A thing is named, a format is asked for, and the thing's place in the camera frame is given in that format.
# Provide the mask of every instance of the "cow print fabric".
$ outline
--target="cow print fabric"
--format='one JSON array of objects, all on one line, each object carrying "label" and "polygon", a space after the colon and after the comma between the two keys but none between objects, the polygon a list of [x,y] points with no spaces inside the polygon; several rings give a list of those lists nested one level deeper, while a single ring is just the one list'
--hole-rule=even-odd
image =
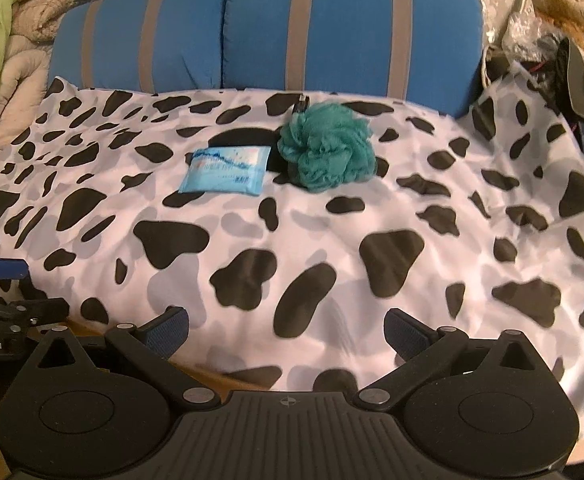
[{"label": "cow print fabric", "polygon": [[584,158],[514,66],[459,121],[309,92],[370,119],[376,176],[320,194],[274,150],[259,197],[177,192],[208,145],[275,146],[297,94],[78,91],[55,79],[0,154],[0,256],[92,328],[184,306],[175,359],[282,390],[354,391],[395,367],[398,306],[470,336],[523,330],[584,436]]}]

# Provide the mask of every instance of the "brown stripe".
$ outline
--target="brown stripe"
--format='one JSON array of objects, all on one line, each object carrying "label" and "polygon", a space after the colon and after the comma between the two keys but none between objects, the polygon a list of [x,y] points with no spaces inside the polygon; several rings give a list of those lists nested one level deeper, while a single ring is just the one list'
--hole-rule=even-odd
[{"label": "brown stripe", "polygon": [[96,16],[103,0],[94,0],[85,13],[83,22],[83,35],[81,38],[81,82],[83,88],[93,88],[94,78],[92,70],[92,48],[94,46],[94,27],[96,26]]},{"label": "brown stripe", "polygon": [[405,99],[411,57],[412,0],[392,0],[392,53],[387,95]]},{"label": "brown stripe", "polygon": [[141,27],[141,42],[138,45],[138,80],[141,91],[154,93],[152,79],[152,56],[154,54],[154,36],[156,20],[159,17],[163,0],[147,0],[146,15]]},{"label": "brown stripe", "polygon": [[285,56],[285,89],[305,89],[305,56],[310,30],[312,0],[292,0],[287,25],[287,55]]}]

